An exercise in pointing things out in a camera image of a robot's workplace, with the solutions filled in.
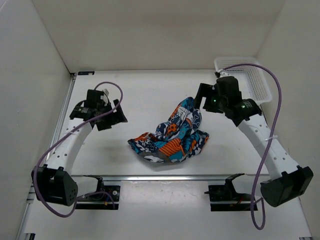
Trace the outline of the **colourful patterned shorts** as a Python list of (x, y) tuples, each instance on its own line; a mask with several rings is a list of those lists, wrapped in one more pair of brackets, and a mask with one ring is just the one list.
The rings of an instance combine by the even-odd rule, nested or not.
[(199, 130), (201, 111), (195, 108), (194, 98), (181, 101), (167, 121), (160, 123), (155, 132), (145, 132), (127, 141), (131, 149), (152, 163), (181, 163), (198, 155), (210, 135)]

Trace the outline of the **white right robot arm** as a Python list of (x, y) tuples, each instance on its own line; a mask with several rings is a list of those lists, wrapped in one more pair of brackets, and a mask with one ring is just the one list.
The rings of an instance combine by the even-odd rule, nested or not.
[(203, 98), (203, 109), (232, 120), (264, 161), (270, 179), (260, 183), (260, 192), (270, 206), (278, 207), (305, 193), (314, 176), (311, 168), (301, 167), (290, 157), (271, 132), (258, 104), (242, 98), (235, 77), (218, 78), (215, 85), (201, 83), (195, 108), (200, 107)]

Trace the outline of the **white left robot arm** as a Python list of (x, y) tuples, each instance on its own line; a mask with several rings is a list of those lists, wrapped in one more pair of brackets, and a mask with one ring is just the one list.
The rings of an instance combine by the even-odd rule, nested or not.
[(63, 140), (54, 147), (44, 164), (34, 168), (31, 173), (34, 187), (38, 190), (37, 198), (64, 206), (71, 206), (85, 194), (93, 200), (103, 198), (105, 188), (102, 178), (85, 175), (74, 180), (73, 165), (85, 139), (94, 128), (104, 131), (126, 122), (120, 101), (110, 101), (107, 89), (89, 89), (86, 99), (71, 111)]

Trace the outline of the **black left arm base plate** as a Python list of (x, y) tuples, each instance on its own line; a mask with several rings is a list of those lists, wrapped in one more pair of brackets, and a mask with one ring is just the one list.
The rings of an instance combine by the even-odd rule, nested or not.
[(121, 186), (101, 176), (84, 175), (76, 180), (79, 187), (77, 210), (118, 210)]

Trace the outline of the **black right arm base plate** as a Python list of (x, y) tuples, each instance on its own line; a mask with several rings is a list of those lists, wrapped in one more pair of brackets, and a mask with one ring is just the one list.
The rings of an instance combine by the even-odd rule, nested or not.
[(211, 212), (242, 212), (250, 211), (251, 195), (238, 193), (233, 186), (233, 180), (243, 176), (244, 173), (237, 173), (225, 179), (223, 185), (212, 184), (204, 192), (209, 196)]

